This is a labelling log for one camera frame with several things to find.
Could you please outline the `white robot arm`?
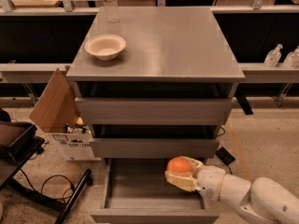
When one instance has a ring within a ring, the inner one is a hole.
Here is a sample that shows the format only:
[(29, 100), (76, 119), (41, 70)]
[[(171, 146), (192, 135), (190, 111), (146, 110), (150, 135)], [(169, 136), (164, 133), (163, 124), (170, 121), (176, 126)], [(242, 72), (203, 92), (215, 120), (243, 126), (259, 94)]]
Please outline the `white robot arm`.
[(171, 159), (164, 175), (179, 189), (226, 203), (249, 224), (299, 224), (298, 198), (270, 178), (250, 182), (185, 156)]

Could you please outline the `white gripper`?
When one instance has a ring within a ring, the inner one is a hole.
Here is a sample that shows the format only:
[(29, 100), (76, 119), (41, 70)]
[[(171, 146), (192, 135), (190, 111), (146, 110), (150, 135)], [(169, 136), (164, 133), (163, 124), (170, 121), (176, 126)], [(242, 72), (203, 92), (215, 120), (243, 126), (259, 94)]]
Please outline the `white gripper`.
[(204, 166), (193, 158), (182, 156), (182, 159), (181, 173), (165, 171), (166, 181), (188, 192), (199, 191), (203, 198), (217, 201), (226, 171), (216, 166)]

